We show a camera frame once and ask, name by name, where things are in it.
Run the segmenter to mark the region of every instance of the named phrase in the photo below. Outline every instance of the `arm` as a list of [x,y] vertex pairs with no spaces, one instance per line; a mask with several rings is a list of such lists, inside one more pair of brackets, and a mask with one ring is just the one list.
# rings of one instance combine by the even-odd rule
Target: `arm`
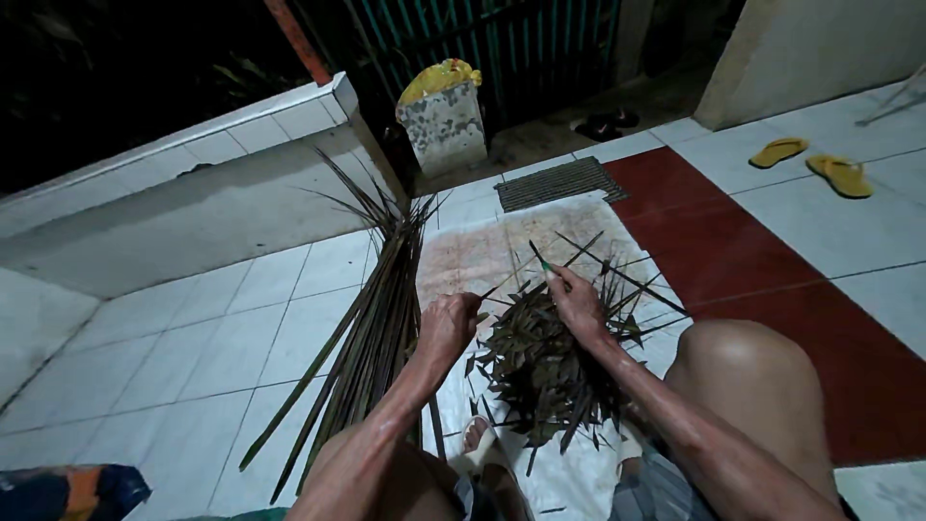
[[415,354],[357,431],[318,471],[312,469],[311,483],[285,521],[368,517],[398,444],[475,335],[479,306],[472,293],[441,295],[428,306]]
[[725,519],[845,519],[774,456],[631,358],[605,328],[592,285],[567,268],[554,270],[547,273],[547,282],[560,318],[640,407],[718,514]]

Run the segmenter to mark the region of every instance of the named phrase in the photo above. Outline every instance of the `door mat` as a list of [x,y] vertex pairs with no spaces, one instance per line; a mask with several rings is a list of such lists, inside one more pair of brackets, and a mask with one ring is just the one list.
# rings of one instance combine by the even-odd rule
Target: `door mat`
[[505,212],[524,210],[563,197],[604,190],[606,203],[627,198],[598,159],[582,158],[495,185]]

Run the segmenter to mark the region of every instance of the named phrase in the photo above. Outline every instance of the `white wall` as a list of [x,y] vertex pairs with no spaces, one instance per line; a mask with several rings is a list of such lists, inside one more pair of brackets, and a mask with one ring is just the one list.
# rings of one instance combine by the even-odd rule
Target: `white wall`
[[749,0],[694,118],[726,128],[895,82],[923,62],[923,0]]
[[102,298],[367,225],[314,146],[368,193],[407,198],[362,120],[204,168],[0,240],[0,266]]
[[64,345],[99,303],[0,268],[0,403]]

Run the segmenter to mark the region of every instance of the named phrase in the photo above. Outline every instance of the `yellow flip-flop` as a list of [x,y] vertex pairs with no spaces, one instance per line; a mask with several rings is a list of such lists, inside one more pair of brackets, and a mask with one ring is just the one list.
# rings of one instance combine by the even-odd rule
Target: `yellow flip-flop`
[[826,180],[840,196],[864,199],[874,194],[874,188],[865,180],[865,170],[859,163],[827,154],[807,158],[807,167]]
[[771,168],[788,158],[807,150],[807,141],[799,137],[783,137],[765,145],[762,151],[749,160],[749,164],[760,169]]

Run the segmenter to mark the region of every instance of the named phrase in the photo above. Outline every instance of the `leg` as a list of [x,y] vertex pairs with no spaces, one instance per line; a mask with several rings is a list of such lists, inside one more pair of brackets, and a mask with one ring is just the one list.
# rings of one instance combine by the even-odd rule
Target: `leg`
[[[319,451],[309,470],[306,483],[353,435],[356,426],[339,432]],[[385,477],[376,512],[376,520],[450,520],[460,513],[450,502],[457,474],[447,464],[407,443],[399,445]]]
[[666,383],[741,430],[839,504],[820,381],[797,344],[754,322],[698,322],[679,338]]

